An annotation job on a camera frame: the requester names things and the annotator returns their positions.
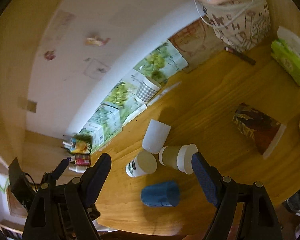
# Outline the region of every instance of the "brown paper cup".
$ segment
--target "brown paper cup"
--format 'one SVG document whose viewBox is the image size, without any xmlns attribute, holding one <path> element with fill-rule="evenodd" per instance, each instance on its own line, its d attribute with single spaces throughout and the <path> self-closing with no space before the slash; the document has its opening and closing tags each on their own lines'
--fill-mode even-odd
<svg viewBox="0 0 300 240">
<path fill-rule="evenodd" d="M 192 174 L 192 155 L 198 152 L 194 144 L 183 146 L 166 146 L 159 152 L 159 162 L 185 174 Z"/>
<path fill-rule="evenodd" d="M 239 105 L 233 122 L 254 142 L 264 159 L 270 156 L 286 129 L 285 125 L 246 104 Z"/>
</svg>

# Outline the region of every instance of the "cable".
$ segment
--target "cable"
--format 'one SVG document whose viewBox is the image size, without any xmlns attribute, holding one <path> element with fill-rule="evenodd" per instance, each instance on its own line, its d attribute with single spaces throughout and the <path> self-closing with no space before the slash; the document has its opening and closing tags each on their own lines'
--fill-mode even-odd
<svg viewBox="0 0 300 240">
<path fill-rule="evenodd" d="M 29 174 L 29 173 L 26 173 L 26 172 L 24 172 L 24 174 L 30 177 L 30 179 L 31 179 L 31 181 L 32 181 L 32 183 L 33 183 L 33 186 L 34 186 L 35 191 L 38 192 L 38 189 L 37 189 L 37 187 L 36 187 L 36 185 L 35 185 L 35 183 L 34 183 L 34 180 L 33 180 L 32 177 L 30 176 L 30 174 Z"/>
<path fill-rule="evenodd" d="M 220 26 L 216 26 L 216 25 L 212 25 L 210 23 L 207 23 L 201 16 L 200 12 L 199 12 L 199 9 L 198 9 L 198 6 L 197 6 L 197 2 L 195 0 L 194 1 L 194 5 L 198 11 L 198 14 L 200 15 L 200 18 L 201 20 L 208 26 L 212 27 L 212 28 L 216 28 L 216 29 L 221 29 L 221 28 L 224 28 L 224 27 L 227 27 L 228 25 L 230 25 L 231 23 L 234 22 L 235 19 L 237 19 L 245 10 L 247 10 L 250 5 L 253 3 L 253 0 L 251 1 L 251 3 L 249 3 L 246 7 L 244 7 L 238 14 L 236 14 L 229 22 L 227 22 L 226 24 L 224 25 L 220 25 Z"/>
</svg>

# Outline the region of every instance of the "tissue box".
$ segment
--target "tissue box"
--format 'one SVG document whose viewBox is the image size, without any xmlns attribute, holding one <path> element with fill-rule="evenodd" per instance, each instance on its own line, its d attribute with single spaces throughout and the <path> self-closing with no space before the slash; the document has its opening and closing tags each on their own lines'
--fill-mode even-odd
<svg viewBox="0 0 300 240">
<path fill-rule="evenodd" d="M 271 44 L 271 56 L 288 72 L 300 86 L 300 56 L 284 40 L 278 39 Z"/>
<path fill-rule="evenodd" d="M 98 147 L 105 142 L 103 127 L 100 124 L 87 122 L 80 131 L 80 134 L 92 136 L 92 148 Z"/>
</svg>

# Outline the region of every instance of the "disposable coffee cup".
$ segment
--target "disposable coffee cup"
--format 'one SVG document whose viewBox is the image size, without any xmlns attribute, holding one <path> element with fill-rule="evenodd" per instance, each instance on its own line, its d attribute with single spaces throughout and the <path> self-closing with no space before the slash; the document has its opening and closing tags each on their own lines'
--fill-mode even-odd
<svg viewBox="0 0 300 240">
<path fill-rule="evenodd" d="M 180 190 L 175 181 L 167 181 L 145 187 L 141 201 L 148 207 L 176 207 L 180 201 Z"/>
<path fill-rule="evenodd" d="M 152 78 L 144 77 L 136 93 L 136 100 L 142 104 L 147 104 L 162 86 Z"/>
<path fill-rule="evenodd" d="M 245 103 L 238 106 L 233 122 L 246 138 L 253 141 L 264 159 L 270 156 L 286 129 L 286 125 Z"/>
<path fill-rule="evenodd" d="M 166 146 L 159 152 L 159 162 L 185 174 L 192 174 L 192 155 L 198 152 L 194 144 L 183 146 Z"/>
<path fill-rule="evenodd" d="M 139 177 L 146 174 L 152 174 L 157 170 L 157 161 L 155 157 L 147 151 L 141 151 L 127 164 L 126 173 L 130 177 Z"/>
<path fill-rule="evenodd" d="M 153 154 L 158 154 L 168 137 L 170 129 L 171 126 L 151 119 L 142 140 L 143 149 Z"/>
</svg>

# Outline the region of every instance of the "blue cup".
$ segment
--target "blue cup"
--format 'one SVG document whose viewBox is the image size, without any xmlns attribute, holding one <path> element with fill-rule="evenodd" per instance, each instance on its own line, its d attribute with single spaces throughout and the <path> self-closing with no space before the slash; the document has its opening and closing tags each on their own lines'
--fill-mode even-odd
<svg viewBox="0 0 300 240">
<path fill-rule="evenodd" d="M 180 201 L 178 184 L 167 181 L 147 186 L 141 191 L 141 201 L 148 207 L 176 207 Z"/>
</svg>

